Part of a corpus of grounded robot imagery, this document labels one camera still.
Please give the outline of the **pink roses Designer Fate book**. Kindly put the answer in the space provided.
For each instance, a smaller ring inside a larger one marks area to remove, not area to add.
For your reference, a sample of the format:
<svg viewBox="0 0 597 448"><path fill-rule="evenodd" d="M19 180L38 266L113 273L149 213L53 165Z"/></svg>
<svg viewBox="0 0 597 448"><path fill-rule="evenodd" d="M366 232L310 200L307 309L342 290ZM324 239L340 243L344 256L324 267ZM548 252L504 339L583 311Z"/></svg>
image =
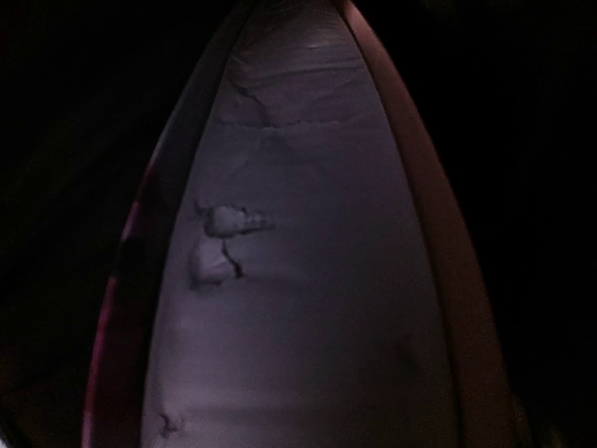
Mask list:
<svg viewBox="0 0 597 448"><path fill-rule="evenodd" d="M354 3L217 29L122 234L81 443L517 445L461 211Z"/></svg>

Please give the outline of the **black student backpack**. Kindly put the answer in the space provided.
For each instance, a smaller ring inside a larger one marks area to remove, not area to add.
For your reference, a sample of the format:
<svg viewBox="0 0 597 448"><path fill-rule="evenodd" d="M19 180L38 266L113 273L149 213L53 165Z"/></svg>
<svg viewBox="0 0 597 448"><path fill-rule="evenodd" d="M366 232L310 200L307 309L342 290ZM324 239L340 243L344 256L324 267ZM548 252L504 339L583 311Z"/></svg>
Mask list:
<svg viewBox="0 0 597 448"><path fill-rule="evenodd" d="M537 447L596 443L596 5L361 1L461 206ZM1 432L76 447L142 173L230 1L1 5Z"/></svg>

